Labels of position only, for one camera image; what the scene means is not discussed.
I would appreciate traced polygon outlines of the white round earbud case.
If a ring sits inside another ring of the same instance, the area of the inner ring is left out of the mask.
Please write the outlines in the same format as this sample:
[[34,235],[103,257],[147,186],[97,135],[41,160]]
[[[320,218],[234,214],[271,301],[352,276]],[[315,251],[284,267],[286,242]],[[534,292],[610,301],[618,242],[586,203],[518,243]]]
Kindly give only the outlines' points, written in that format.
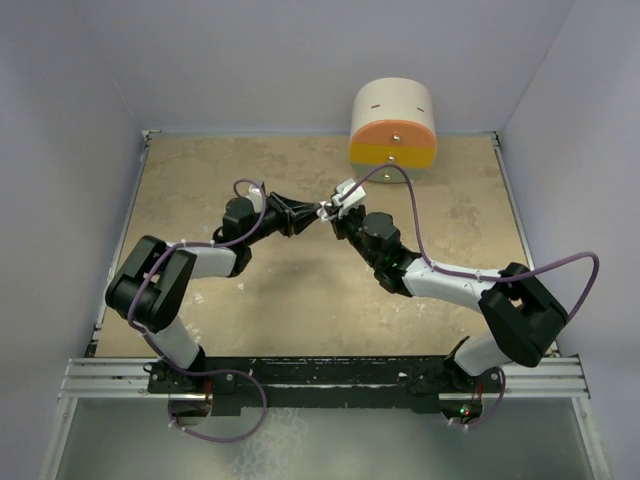
[[322,223],[331,222],[335,218],[335,207],[331,201],[322,201],[316,215]]

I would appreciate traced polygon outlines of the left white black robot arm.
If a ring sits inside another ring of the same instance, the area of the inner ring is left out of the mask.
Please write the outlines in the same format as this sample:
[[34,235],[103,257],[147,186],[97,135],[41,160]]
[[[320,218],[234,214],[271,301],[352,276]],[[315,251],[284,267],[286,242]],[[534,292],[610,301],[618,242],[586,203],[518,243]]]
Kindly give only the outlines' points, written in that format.
[[209,242],[170,245],[144,236],[109,284],[106,304],[142,335],[182,391],[198,390],[206,376],[247,378],[236,369],[205,369],[204,350],[179,316],[187,287],[195,279],[238,276],[252,258],[253,244],[276,232],[285,237],[302,233],[318,219],[320,209],[319,203],[258,191],[227,203],[222,224]]

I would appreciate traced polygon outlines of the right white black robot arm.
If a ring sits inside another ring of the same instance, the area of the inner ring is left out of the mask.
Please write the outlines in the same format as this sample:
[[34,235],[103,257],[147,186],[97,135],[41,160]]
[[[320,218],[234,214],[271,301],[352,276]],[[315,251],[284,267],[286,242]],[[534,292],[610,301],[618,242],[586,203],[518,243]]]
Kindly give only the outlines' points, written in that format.
[[469,390],[480,374],[507,363],[536,367],[568,323],[564,307],[537,278],[506,280],[527,273],[522,264],[447,275],[402,244],[389,214],[367,213],[360,206],[331,224],[336,238],[355,248],[387,292],[434,298],[483,316],[488,331],[462,340],[449,354],[444,376],[456,391]]

